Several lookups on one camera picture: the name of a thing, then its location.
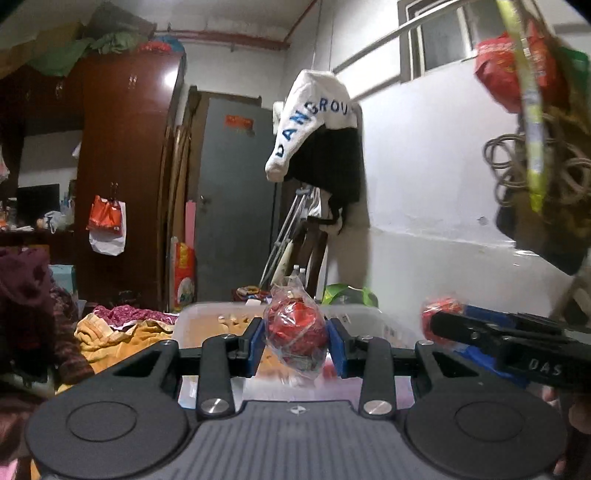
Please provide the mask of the olive hanging bag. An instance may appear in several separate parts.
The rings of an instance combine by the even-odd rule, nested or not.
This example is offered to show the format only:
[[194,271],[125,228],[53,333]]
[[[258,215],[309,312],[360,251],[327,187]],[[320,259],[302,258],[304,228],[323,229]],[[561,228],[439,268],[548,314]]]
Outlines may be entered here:
[[490,140],[483,154],[497,177],[497,228],[518,249],[529,250],[573,275],[590,249],[590,60],[566,45],[559,47],[559,57],[569,105],[566,109],[553,106],[544,113],[549,191],[541,211],[534,212],[529,204],[522,130]]

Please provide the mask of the maroon clothing pile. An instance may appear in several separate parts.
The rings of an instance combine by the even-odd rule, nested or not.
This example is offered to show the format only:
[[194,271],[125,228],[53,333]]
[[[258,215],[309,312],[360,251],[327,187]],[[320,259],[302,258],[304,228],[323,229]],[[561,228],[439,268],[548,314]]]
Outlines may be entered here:
[[66,385],[94,375],[74,337],[78,307],[42,249],[1,250],[1,372]]

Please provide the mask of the white black hanging jacket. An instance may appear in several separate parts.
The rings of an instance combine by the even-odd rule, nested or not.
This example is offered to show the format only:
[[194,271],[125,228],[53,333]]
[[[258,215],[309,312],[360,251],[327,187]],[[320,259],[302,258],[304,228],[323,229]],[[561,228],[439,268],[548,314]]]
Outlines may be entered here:
[[360,201],[363,152],[349,92],[329,71],[304,69],[273,126],[266,179],[312,188],[308,217],[329,234],[342,231],[349,205]]

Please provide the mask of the red candy bag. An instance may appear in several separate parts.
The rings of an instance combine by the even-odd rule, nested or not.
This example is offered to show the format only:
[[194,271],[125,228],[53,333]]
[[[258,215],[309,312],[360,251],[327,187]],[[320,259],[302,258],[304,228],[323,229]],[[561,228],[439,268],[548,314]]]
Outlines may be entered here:
[[329,349],[324,314],[297,276],[271,290],[263,313],[266,344],[280,363],[301,376],[321,373]]

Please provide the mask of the blue shopping bag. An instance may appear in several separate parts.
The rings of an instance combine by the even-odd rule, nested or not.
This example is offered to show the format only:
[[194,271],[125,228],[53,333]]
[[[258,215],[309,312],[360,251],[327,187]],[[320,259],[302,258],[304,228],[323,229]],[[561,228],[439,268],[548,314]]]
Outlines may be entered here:
[[[463,314],[465,316],[475,318],[481,321],[487,321],[494,323],[501,327],[513,328],[515,322],[509,317],[508,313],[499,312],[495,310],[489,310],[478,306],[466,304],[464,306]],[[475,346],[469,346],[464,344],[457,344],[454,347],[454,351],[463,358],[472,361],[483,367],[484,369],[497,374],[499,377],[511,381],[515,385],[526,389],[530,382],[523,376],[506,373],[496,368],[496,360],[494,357],[485,354],[481,349]]]

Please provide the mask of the grey metal door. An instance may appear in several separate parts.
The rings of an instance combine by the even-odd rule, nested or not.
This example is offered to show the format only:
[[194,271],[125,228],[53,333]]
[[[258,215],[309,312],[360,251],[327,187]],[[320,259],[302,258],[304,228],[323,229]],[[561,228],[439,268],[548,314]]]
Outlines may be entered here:
[[264,172],[273,145],[269,110],[209,100],[191,192],[198,302],[229,301],[233,290],[259,282],[276,226],[276,185]]

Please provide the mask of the metal crutches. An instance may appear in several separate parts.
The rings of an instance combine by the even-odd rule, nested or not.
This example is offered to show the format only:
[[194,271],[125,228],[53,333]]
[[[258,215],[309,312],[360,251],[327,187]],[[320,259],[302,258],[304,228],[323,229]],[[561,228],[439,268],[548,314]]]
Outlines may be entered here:
[[263,274],[260,276],[259,288],[270,288],[270,282],[276,272],[277,266],[280,264],[280,259],[283,257],[284,251],[290,243],[290,236],[296,231],[297,225],[307,216],[308,204],[311,199],[311,186],[304,186],[295,191],[293,203],[290,205],[290,210],[287,212],[286,219],[280,227],[279,234],[271,246],[269,258],[263,267]]

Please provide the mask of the dark red wooden wardrobe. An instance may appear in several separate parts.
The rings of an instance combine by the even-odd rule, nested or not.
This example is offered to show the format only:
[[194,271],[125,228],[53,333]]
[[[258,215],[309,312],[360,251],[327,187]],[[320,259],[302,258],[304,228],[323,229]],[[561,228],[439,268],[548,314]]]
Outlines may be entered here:
[[[26,137],[82,133],[73,233],[62,257],[74,262],[85,300],[108,305],[129,291],[144,308],[163,305],[165,209],[185,66],[177,52],[90,54],[65,78],[23,66],[1,81],[1,145],[10,171],[2,198],[17,192]],[[126,245],[117,256],[90,246],[96,196],[126,205]]]

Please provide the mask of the white plastic laundry basket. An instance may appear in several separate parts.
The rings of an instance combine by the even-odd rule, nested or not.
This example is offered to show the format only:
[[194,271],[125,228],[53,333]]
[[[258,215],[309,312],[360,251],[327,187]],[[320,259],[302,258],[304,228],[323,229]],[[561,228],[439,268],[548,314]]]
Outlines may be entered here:
[[[239,303],[198,303],[180,313],[172,339],[180,348],[201,346],[209,337],[239,336],[245,333],[253,318],[264,316],[263,305]],[[339,379],[331,357],[318,374],[299,372],[281,360],[301,354],[304,360],[320,353],[328,344],[325,320],[337,318],[353,337],[381,337],[397,348],[412,348],[419,336],[380,309],[360,304],[322,305],[318,319],[311,318],[311,309],[298,305],[286,320],[270,320],[271,343],[279,352],[266,348],[256,375],[252,378],[233,378],[231,388],[235,405],[245,400],[266,401],[325,401],[348,400],[358,405],[362,380]]]

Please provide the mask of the orange white hanging plastic bag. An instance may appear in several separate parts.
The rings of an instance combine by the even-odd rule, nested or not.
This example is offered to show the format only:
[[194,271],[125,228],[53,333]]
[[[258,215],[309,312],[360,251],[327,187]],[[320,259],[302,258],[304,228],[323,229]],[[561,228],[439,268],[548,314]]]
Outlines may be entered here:
[[91,249],[98,254],[116,257],[126,245],[126,204],[96,195],[87,223]]

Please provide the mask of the red yellow gift bag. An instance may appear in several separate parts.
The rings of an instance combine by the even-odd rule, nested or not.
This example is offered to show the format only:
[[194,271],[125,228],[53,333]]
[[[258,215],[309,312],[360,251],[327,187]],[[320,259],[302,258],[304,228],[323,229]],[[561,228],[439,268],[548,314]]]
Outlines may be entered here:
[[194,300],[195,256],[193,249],[176,241],[173,248],[172,308],[180,311]]

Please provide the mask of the red hanging plastic bag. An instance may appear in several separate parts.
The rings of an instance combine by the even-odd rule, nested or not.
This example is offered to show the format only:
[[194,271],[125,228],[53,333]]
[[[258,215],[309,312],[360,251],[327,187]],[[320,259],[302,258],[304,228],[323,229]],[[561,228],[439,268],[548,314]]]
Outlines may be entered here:
[[[567,83],[545,35],[540,30],[540,24],[530,21],[527,35],[544,104],[566,106]],[[485,40],[477,46],[475,74],[492,97],[509,113],[522,112],[513,42],[507,33]]]

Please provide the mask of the yellow patterned blanket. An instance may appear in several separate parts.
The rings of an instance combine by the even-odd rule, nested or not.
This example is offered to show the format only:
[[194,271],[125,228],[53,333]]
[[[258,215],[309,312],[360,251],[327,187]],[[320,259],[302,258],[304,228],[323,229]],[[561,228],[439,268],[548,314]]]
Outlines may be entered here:
[[117,330],[94,314],[78,322],[65,314],[56,314],[56,392],[62,393],[158,341],[169,339],[176,319],[169,316],[165,322],[141,320]]

